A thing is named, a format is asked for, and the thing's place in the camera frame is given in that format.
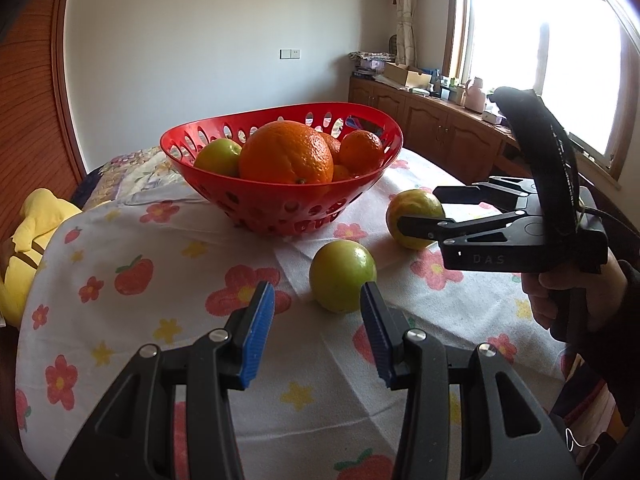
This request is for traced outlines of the person's right hand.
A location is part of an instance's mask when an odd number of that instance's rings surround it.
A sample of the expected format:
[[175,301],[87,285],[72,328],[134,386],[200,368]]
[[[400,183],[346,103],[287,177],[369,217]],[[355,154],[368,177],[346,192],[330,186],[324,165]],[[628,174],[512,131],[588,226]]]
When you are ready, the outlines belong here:
[[562,264],[542,273],[523,273],[535,321],[555,340],[577,344],[588,330],[595,332],[620,310],[629,280],[612,250],[598,273],[582,272],[576,264]]

